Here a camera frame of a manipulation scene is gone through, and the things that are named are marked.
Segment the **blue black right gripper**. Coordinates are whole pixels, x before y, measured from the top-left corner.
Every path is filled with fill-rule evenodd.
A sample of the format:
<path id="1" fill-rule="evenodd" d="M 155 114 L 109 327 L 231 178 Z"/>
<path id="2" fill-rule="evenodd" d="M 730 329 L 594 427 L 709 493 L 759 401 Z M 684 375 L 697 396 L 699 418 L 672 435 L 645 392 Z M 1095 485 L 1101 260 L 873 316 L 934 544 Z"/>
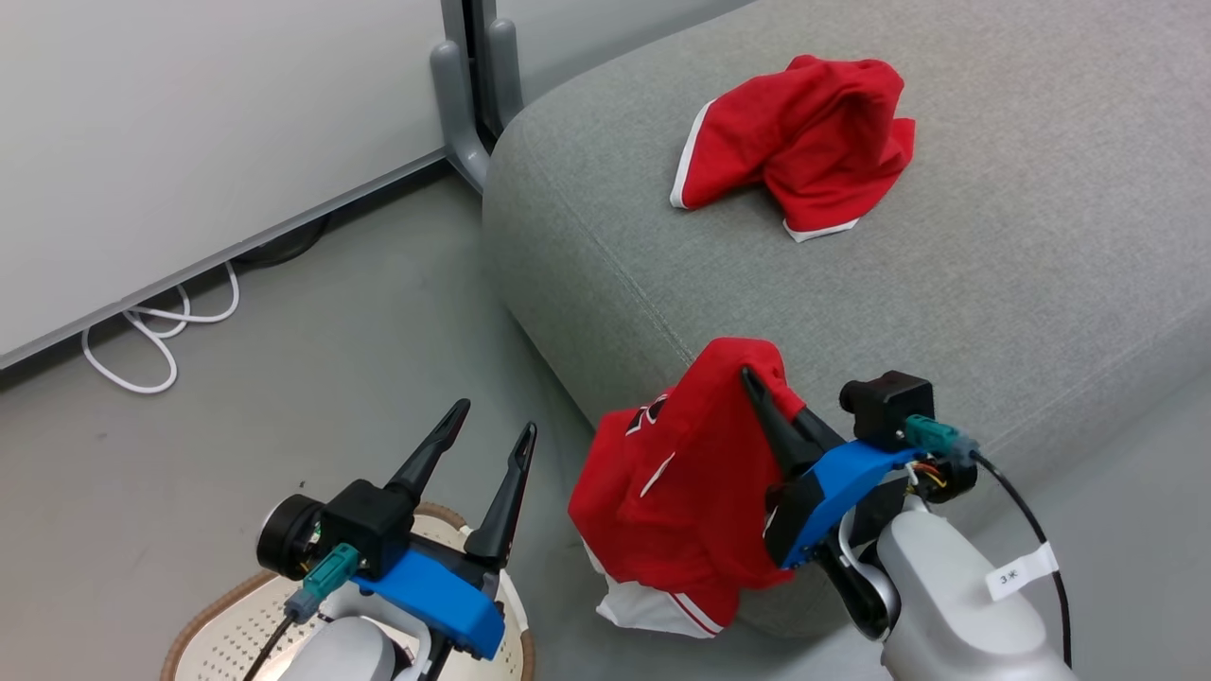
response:
<path id="1" fill-rule="evenodd" d="M 751 366 L 741 368 L 740 380 L 779 469 L 785 479 L 796 479 L 784 486 L 763 534 L 777 568 L 813 561 L 816 546 L 836 537 L 846 513 L 853 513 L 853 546 L 866 546 L 903 511 L 908 477 L 886 481 L 886 475 L 924 460 L 922 450 L 886 452 L 860 440 L 846 443 L 809 407 L 786 417 Z"/>

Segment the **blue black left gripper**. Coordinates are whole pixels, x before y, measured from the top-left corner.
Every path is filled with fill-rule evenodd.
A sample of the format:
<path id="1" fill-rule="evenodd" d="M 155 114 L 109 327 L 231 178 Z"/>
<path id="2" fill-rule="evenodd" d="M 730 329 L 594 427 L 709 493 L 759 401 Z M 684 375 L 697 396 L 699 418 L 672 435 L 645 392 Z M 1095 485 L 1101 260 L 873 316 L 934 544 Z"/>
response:
<path id="1" fill-rule="evenodd" d="M 500 599 L 536 445 L 528 422 L 480 527 L 454 546 L 423 537 L 419 500 L 471 410 L 459 397 L 385 483 L 390 493 L 289 496 L 258 539 L 262 568 L 295 582 L 285 623 L 322 620 L 302 662 L 489 662 L 506 635 Z"/>

